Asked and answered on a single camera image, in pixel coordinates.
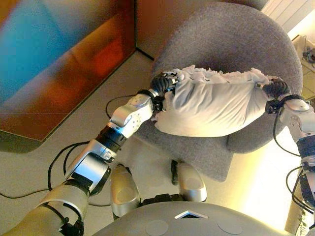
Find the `white pillow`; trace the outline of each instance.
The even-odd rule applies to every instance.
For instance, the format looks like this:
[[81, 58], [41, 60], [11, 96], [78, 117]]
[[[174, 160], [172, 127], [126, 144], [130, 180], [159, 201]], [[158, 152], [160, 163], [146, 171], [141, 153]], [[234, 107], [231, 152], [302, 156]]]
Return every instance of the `white pillow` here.
[[268, 84], [261, 71], [244, 73], [175, 69], [179, 82], [175, 95], [165, 95], [166, 112], [156, 115], [156, 128], [164, 133], [189, 137], [220, 137], [236, 132], [259, 118], [268, 96], [255, 83]]

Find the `cable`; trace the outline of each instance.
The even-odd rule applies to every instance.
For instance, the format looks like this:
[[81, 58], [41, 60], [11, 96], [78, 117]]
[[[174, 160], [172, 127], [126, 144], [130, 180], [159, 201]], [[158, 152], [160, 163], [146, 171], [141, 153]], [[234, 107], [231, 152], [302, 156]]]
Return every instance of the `cable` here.
[[73, 146], [73, 147], [70, 149], [70, 151], [67, 153], [67, 155], [65, 156], [65, 159], [64, 159], [64, 161], [63, 161], [63, 174], [64, 174], [64, 175], [65, 175], [65, 173], [66, 173], [67, 160], [68, 160], [68, 158], [69, 158], [71, 152], [72, 152], [76, 147], [78, 147], [78, 146], [79, 146], [79, 145]]
[[290, 189], [290, 187], [289, 187], [289, 185], [288, 185], [288, 178], [289, 178], [290, 174], [291, 174], [292, 172], [294, 172], [294, 171], [300, 169], [300, 168], [302, 168], [302, 166], [299, 166], [299, 167], [294, 168], [293, 170], [291, 170], [291, 171], [286, 175], [285, 184], [286, 184], [287, 189], [288, 189], [289, 192], [291, 193], [292, 200], [293, 200], [299, 207], [301, 207], [301, 208], [304, 209], [305, 211], [309, 212], [310, 214], [313, 214], [312, 209], [311, 209], [309, 206], [307, 206], [306, 204], [304, 204], [300, 199], [298, 199], [298, 198], [294, 195], [295, 189], [296, 189], [296, 186], [297, 186], [297, 183], [298, 183], [298, 178], [299, 178], [299, 176], [301, 176], [301, 174], [302, 174], [303, 171], [301, 171], [300, 174], [298, 175], [298, 178], [297, 178], [297, 180], [296, 180], [296, 182], [295, 182], [293, 191]]
[[112, 101], [114, 101], [114, 100], [116, 100], [116, 99], [119, 99], [119, 98], [124, 98], [124, 97], [133, 97], [133, 96], [135, 96], [135, 95], [136, 95], [136, 94], [133, 94], [133, 95], [125, 95], [125, 96], [115, 97], [115, 98], [109, 100], [109, 101], [107, 102], [107, 104], [106, 104], [106, 107], [105, 107], [105, 112], [106, 112], [107, 117], [108, 117], [109, 119], [111, 118], [111, 116], [110, 116], [109, 113], [108, 113], [108, 105], [109, 105]]
[[272, 130], [274, 140], [275, 140], [276, 144], [277, 144], [282, 150], [284, 150], [284, 151], [286, 151], [286, 152], [288, 152], [288, 153], [290, 153], [290, 154], [292, 154], [292, 155], [300, 156], [300, 155], [298, 155], [298, 154], [295, 154], [295, 153], [293, 153], [293, 152], [290, 152], [290, 151], [284, 149], [284, 148], [278, 143], [278, 141], [277, 141], [277, 138], [276, 138], [276, 127], [277, 127], [277, 121], [278, 121], [279, 113], [280, 113], [280, 110], [277, 112], [277, 115], [276, 115], [276, 118], [275, 118], [275, 122], [274, 122], [274, 127], [273, 127], [273, 130]]
[[110, 204], [99, 205], [99, 204], [94, 204], [94, 203], [89, 203], [89, 205], [94, 206], [94, 207], [109, 207], [110, 206]]
[[48, 184], [48, 189], [49, 191], [51, 191], [53, 188], [51, 187], [51, 169], [53, 168], [55, 162], [58, 160], [58, 158], [61, 156], [61, 154], [67, 150], [70, 147], [73, 146], [78, 146], [78, 145], [83, 145], [83, 144], [88, 144], [90, 141], [86, 141], [86, 142], [81, 142], [81, 143], [75, 143], [75, 144], [71, 144], [69, 146], [66, 146], [65, 148], [63, 148], [55, 157], [55, 159], [52, 161], [52, 163], [50, 164], [49, 168], [48, 168], [48, 172], [47, 172], [47, 184]]
[[39, 190], [35, 190], [35, 191], [33, 191], [33, 192], [26, 193], [26, 194], [24, 194], [24, 195], [16, 196], [16, 197], [11, 197], [11, 196], [5, 195], [5, 194], [3, 194], [3, 193], [0, 193], [0, 195], [3, 196], [3, 197], [5, 197], [5, 198], [8, 198], [8, 199], [17, 199], [17, 198], [27, 197], [27, 196], [32, 195], [32, 194], [34, 194], [34, 193], [39, 193], [39, 192], [48, 191], [48, 190], [49, 190], [48, 188], [39, 189]]

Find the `floor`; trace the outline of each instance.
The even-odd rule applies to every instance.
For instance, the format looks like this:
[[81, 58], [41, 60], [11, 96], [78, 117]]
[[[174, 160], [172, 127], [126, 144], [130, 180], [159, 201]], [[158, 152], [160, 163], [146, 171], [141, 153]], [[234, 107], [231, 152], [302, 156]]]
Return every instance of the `floor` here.
[[[0, 152], [0, 192], [14, 196], [46, 188], [47, 169], [58, 151], [71, 143], [96, 137], [108, 122], [104, 111], [106, 102], [147, 88], [151, 63], [142, 54], [134, 53], [41, 147], [25, 154]], [[110, 111], [113, 112], [125, 102], [124, 99], [113, 102]], [[284, 130], [278, 139], [286, 148], [297, 151], [288, 130]], [[63, 179], [62, 162], [58, 161], [52, 171], [54, 186]], [[142, 198], [178, 192], [170, 181], [170, 159], [133, 137], [119, 152], [113, 166], [117, 163], [130, 167]], [[283, 230], [290, 206], [285, 176], [298, 165], [299, 158], [285, 153], [273, 141], [252, 153], [236, 154], [225, 182], [216, 182], [203, 176], [208, 190], [207, 202], [243, 212]], [[293, 175], [290, 178], [291, 186], [295, 177]], [[0, 234], [21, 221], [44, 196], [42, 192], [17, 200], [0, 197]], [[109, 203], [109, 184], [106, 183], [103, 191], [91, 197], [90, 201]], [[85, 235], [94, 234], [112, 220], [110, 207], [89, 206]]]

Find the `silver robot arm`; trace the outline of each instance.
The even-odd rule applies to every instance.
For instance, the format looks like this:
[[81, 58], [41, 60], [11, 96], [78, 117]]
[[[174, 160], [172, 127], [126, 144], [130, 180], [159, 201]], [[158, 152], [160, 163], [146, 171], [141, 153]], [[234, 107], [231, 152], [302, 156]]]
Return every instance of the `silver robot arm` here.
[[83, 235], [88, 198], [102, 190], [110, 175], [109, 163], [154, 111], [163, 110], [162, 96], [177, 81], [173, 72], [161, 73], [153, 80], [153, 89], [139, 91], [126, 105], [119, 107], [100, 134], [70, 164], [64, 182], [4, 235]]
[[285, 82], [277, 78], [263, 90], [275, 100], [266, 104], [266, 112], [278, 113], [288, 126], [301, 156], [303, 174], [299, 177], [305, 203], [315, 209], [315, 113], [299, 95], [291, 95]]

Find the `chair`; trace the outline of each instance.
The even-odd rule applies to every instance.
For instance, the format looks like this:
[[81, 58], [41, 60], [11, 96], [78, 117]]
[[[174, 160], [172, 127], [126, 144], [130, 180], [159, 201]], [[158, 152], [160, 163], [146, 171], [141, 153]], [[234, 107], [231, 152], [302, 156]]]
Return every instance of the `chair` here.
[[[245, 5], [211, 2], [194, 12], [161, 49], [152, 77], [192, 64], [223, 72], [243, 72], [254, 67], [265, 75], [281, 77], [292, 93], [300, 94], [302, 90], [301, 63], [285, 31], [260, 11]], [[147, 121], [135, 136], [173, 159], [224, 181], [233, 153], [251, 152], [272, 140], [274, 119], [274, 115], [264, 114], [242, 130], [219, 138], [169, 135]], [[277, 133], [282, 129], [279, 124]]]

